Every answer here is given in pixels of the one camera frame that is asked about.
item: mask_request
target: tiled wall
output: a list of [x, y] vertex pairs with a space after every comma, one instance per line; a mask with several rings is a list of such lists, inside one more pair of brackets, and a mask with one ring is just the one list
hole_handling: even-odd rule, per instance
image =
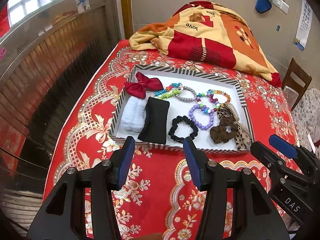
[[[195, 0], [132, 0], [134, 31], [146, 24], [165, 22], [184, 4]], [[320, 23], [313, 15], [310, 34], [304, 51], [295, 44], [302, 0], [285, 0], [289, 5], [286, 15], [273, 6], [264, 14], [255, 10], [257, 0], [211, 0], [239, 13], [249, 24], [268, 60], [283, 78], [291, 58], [312, 76], [310, 87], [320, 89]]]

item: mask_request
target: gray braided bracelet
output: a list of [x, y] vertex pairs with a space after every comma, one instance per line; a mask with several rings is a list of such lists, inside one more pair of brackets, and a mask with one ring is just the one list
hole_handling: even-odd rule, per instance
[[190, 91], [193, 94], [193, 98], [183, 98], [180, 95], [174, 95], [178, 100], [183, 101], [183, 102], [192, 102], [192, 101], [196, 100], [197, 94], [192, 88], [184, 86], [181, 88], [180, 91], [182, 92], [183, 90]]

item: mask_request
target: chair backrest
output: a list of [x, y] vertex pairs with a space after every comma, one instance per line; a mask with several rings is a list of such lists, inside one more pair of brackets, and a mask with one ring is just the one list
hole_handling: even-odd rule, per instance
[[[291, 73], [296, 74], [303, 82], [304, 86], [298, 84], [290, 75]], [[312, 80], [312, 77], [309, 76], [294, 60], [294, 58], [291, 59], [289, 68], [287, 73], [285, 74], [285, 77], [282, 82], [282, 89], [284, 89], [284, 86], [291, 87], [294, 91], [296, 91], [299, 95], [297, 97], [296, 102], [293, 104], [291, 111], [295, 108], [295, 106], [298, 104], [298, 102], [301, 100], [302, 96], [306, 92], [308, 86], [310, 85]]]

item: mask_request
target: blanket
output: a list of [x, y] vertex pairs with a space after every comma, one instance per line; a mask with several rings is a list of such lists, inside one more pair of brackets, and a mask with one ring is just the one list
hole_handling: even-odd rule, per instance
[[133, 50], [159, 50], [175, 58], [206, 61], [262, 76], [281, 87], [279, 73], [266, 59], [246, 21], [210, 1], [184, 5], [167, 22], [149, 24], [130, 38]]

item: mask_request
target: floral tablecloth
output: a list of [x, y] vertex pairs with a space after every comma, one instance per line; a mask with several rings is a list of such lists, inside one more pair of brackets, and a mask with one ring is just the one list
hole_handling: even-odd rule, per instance
[[[281, 89], [259, 76], [206, 64], [166, 57], [154, 51], [133, 51], [121, 41], [97, 71], [67, 119], [48, 173], [46, 197], [67, 168], [91, 168], [121, 147], [108, 134], [115, 106], [124, 82], [134, 65], [159, 65], [212, 73], [237, 80], [246, 98], [256, 140], [265, 145], [272, 134], [299, 144], [292, 115]], [[288, 167], [297, 166], [284, 157]], [[251, 154], [215, 155], [209, 158], [224, 167], [252, 169], [268, 191], [268, 170]], [[113, 192], [114, 207], [123, 239], [161, 232], [164, 239], [194, 239], [204, 207], [206, 192], [199, 192], [182, 152], [136, 148], [126, 184]], [[232, 199], [228, 192], [225, 236], [230, 234]], [[86, 191], [87, 235], [92, 235], [90, 191]]]

